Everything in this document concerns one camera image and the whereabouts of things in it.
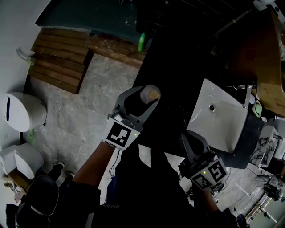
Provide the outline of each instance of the rectangular sink basin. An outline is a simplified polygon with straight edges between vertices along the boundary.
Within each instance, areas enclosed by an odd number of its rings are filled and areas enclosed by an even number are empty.
[[[203,136],[211,147],[232,153],[247,114],[248,110],[235,98],[204,79],[187,130]]]

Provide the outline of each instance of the shoe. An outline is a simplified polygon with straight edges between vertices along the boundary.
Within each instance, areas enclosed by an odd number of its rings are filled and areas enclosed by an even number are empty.
[[[73,172],[71,172],[71,171],[67,171],[67,172],[66,172],[66,175],[67,175],[67,176],[71,175],[73,178],[75,177],[75,174],[74,174]]]
[[[55,163],[55,164],[53,164],[54,166],[55,165],[62,165],[62,168],[64,168],[64,166],[65,166],[65,164],[63,163],[63,162],[58,162],[58,163]]]

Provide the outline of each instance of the white appliance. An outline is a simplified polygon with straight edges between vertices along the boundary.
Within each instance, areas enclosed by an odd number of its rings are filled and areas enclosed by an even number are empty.
[[[41,153],[28,143],[18,146],[15,160],[17,169],[29,179],[34,178],[37,170],[44,165]]]
[[[46,121],[46,107],[37,97],[13,92],[4,99],[4,118],[15,130],[26,132]]]
[[[0,152],[0,163],[3,172],[8,175],[12,170],[16,169],[15,152],[18,146],[13,145]]]

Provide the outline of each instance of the gray tile floor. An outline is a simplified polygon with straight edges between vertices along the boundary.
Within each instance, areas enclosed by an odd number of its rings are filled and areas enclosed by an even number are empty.
[[[32,141],[28,133],[24,133],[24,138],[43,154],[46,171],[49,171],[55,162],[63,161],[65,170],[77,172],[100,143],[107,114],[113,109],[118,95],[132,87],[137,74],[138,70],[133,67],[94,55],[78,95],[31,78],[30,94],[46,104],[48,116],[46,126],[34,129]],[[139,148],[141,160],[150,166],[150,149],[141,145]],[[117,153],[118,151],[114,152],[99,186],[102,191],[101,203],[105,202],[106,188],[111,181],[109,168],[115,162]],[[183,158],[169,154],[167,158],[179,173],[178,165]],[[253,172],[260,173],[257,167],[250,164],[248,167]],[[239,213],[246,212],[263,193],[261,188],[257,187],[262,183],[254,181],[255,175],[247,169],[228,168],[228,173],[230,172],[226,181],[228,187],[216,198],[219,198],[218,206],[221,210],[230,207],[236,215],[233,206]],[[180,184],[185,191],[191,186],[191,182],[186,178],[182,179]]]

